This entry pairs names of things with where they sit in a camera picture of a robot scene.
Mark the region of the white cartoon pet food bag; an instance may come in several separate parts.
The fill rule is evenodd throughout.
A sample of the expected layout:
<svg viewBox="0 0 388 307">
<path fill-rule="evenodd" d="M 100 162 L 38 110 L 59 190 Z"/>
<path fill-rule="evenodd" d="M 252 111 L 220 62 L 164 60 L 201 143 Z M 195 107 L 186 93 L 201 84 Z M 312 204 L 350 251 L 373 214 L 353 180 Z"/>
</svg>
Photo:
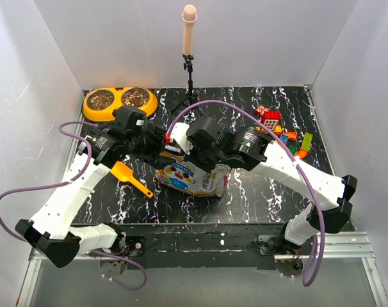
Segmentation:
<svg viewBox="0 0 388 307">
<path fill-rule="evenodd" d="M 172 162 L 156 170 L 159 182 L 172 189 L 198 197 L 220 197 L 228 186 L 231 168 L 224 164 L 206 172 L 193 163 L 183 161 L 182 156 L 163 152 L 162 157 L 171 158 Z"/>
</svg>

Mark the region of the yellow plastic food scoop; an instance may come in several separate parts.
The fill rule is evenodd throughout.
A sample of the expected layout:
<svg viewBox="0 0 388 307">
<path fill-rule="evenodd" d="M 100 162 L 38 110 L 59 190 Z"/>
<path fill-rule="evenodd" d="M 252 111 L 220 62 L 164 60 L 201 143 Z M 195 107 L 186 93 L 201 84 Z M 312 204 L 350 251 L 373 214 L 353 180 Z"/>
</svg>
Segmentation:
<svg viewBox="0 0 388 307">
<path fill-rule="evenodd" d="M 133 171 L 123 162 L 117 161 L 115 165 L 110 169 L 110 173 L 116 177 L 120 182 L 129 183 L 146 197 L 152 198 L 154 193 L 150 191 L 145 185 L 143 185 L 139 180 L 134 178 Z"/>
</svg>

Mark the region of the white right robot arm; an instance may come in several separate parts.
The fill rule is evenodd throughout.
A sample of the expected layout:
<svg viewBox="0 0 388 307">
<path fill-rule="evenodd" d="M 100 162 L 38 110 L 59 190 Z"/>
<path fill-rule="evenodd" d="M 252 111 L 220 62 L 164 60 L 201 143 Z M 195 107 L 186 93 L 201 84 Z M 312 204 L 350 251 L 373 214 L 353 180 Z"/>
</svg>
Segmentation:
<svg viewBox="0 0 388 307">
<path fill-rule="evenodd" d="M 350 220 L 357 179 L 336 177 L 287 156 L 286 151 L 261 131 L 245 127 L 231 133 L 218 127 L 189 127 L 176 138 L 188 160 L 204 171 L 219 164 L 270 177 L 308 198 L 311 204 L 290 219 L 279 237 L 265 245 L 274 252 L 293 254 L 320 231 L 339 233 Z"/>
</svg>

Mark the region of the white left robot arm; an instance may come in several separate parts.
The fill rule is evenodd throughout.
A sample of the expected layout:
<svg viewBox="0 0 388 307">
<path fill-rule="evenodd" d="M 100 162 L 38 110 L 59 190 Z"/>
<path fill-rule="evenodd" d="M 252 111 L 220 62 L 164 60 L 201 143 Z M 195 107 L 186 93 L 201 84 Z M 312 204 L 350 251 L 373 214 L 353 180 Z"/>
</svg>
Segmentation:
<svg viewBox="0 0 388 307">
<path fill-rule="evenodd" d="M 95 249 L 117 256 L 124 252 L 126 234 L 113 223 L 72 227 L 77 212 L 108 174 L 125 181 L 123 159 L 133 155 L 156 168 L 166 166 L 160 155 L 165 130 L 152 123 L 127 127 L 119 123 L 99 124 L 82 138 L 66 180 L 30 219 L 21 219 L 15 231 L 56 267 L 68 265 L 80 253 Z"/>
</svg>

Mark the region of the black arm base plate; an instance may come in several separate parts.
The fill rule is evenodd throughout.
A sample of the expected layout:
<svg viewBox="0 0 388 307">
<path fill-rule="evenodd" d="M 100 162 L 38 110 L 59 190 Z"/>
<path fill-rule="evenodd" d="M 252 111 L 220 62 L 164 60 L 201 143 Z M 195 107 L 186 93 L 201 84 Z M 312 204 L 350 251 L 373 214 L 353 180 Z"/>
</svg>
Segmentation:
<svg viewBox="0 0 388 307">
<path fill-rule="evenodd" d="M 282 223 L 117 224 L 125 232 L 125 256 L 146 269 L 254 267 L 275 269 L 275 257 L 301 260 L 309 242 L 283 242 Z"/>
</svg>

